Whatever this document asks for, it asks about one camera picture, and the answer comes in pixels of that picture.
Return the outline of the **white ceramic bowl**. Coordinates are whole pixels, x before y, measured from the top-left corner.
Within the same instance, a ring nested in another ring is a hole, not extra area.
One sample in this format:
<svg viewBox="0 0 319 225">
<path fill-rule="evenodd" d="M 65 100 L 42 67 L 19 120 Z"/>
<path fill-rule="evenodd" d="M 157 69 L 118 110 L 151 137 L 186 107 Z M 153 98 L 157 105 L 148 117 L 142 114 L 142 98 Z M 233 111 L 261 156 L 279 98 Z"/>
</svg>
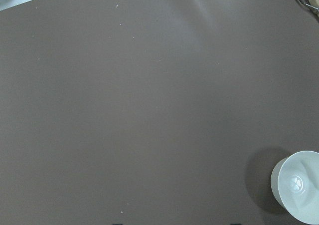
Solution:
<svg viewBox="0 0 319 225">
<path fill-rule="evenodd" d="M 299 151 L 273 168 L 271 190 L 276 201 L 295 219 L 319 223 L 319 154 Z"/>
</svg>

